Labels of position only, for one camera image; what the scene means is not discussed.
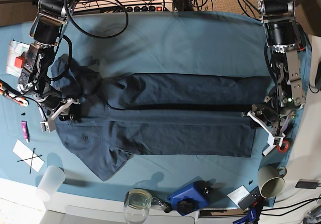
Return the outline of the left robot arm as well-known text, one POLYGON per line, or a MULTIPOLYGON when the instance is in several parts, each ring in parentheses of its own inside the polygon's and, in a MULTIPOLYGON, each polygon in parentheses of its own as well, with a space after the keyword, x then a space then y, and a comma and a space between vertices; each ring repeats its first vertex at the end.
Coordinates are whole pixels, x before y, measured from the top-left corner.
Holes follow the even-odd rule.
POLYGON ((286 151, 285 131, 295 112, 305 105, 299 52, 304 51, 304 32, 295 20, 294 0, 257 0, 259 19, 266 35, 264 57, 274 87, 263 103, 246 114, 267 133, 266 156, 274 148, 286 151))

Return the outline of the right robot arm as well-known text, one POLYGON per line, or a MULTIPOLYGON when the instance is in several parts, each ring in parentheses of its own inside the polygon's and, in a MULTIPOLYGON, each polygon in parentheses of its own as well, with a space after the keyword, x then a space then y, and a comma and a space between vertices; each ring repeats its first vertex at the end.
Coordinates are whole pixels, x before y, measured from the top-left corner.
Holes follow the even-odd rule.
POLYGON ((56 130, 55 120, 75 120, 79 114, 79 100, 65 98, 51 83, 68 73, 72 62, 72 43, 64 32, 68 26, 69 10, 64 0, 39 0, 38 13, 30 30, 33 43, 26 54, 26 62, 18 78, 20 97, 37 103, 42 114, 44 132, 56 130), (68 43, 68 61, 65 70, 50 78, 47 73, 55 60, 55 52, 64 39, 68 43))

